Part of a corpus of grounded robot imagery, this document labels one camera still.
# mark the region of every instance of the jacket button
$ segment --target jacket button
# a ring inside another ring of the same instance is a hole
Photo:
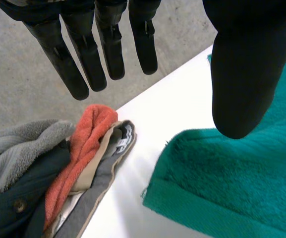
[[[18,199],[14,202],[13,204],[13,208],[15,210],[16,213],[21,213],[23,212],[27,207],[27,204],[24,200],[22,199]]]

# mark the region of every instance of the gray fabric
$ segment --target gray fabric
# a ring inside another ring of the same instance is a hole
[[[7,190],[41,154],[71,136],[68,121],[41,120],[0,129],[0,192]]]
[[[122,139],[127,140],[127,142],[123,146],[119,146],[119,138],[111,138],[109,149],[99,163],[91,188],[81,196],[76,207],[55,235],[56,238],[76,238],[86,223],[89,214],[96,208],[95,203],[98,197],[109,188],[110,182],[113,180],[113,165],[121,156],[124,156],[136,139],[135,127],[131,122],[128,121],[127,125],[123,124],[117,129],[122,130]]]

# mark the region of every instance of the green towel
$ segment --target green towel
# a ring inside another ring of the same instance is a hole
[[[286,65],[247,137],[180,133],[156,164],[143,205],[215,238],[286,238]]]

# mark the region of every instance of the orange towel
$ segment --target orange towel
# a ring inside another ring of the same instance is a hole
[[[91,105],[84,112],[71,136],[71,162],[61,171],[46,193],[44,230],[61,210],[73,184],[97,153],[99,139],[117,121],[117,112],[103,105]]]

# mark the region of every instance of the pile of clothes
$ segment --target pile of clothes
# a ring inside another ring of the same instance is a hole
[[[81,237],[135,139],[103,105],[0,129],[0,238]]]

